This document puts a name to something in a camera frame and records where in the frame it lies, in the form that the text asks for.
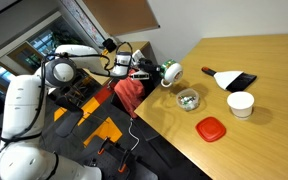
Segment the red cloth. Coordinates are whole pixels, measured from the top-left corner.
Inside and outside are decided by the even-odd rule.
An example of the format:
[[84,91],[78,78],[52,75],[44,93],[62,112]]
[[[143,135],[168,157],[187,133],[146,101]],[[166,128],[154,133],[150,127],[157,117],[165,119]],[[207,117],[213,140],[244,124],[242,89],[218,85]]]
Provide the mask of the red cloth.
[[120,80],[114,87],[114,91],[121,100],[124,108],[131,118],[136,118],[134,110],[142,103],[145,95],[144,86],[139,80],[132,80],[130,77]]

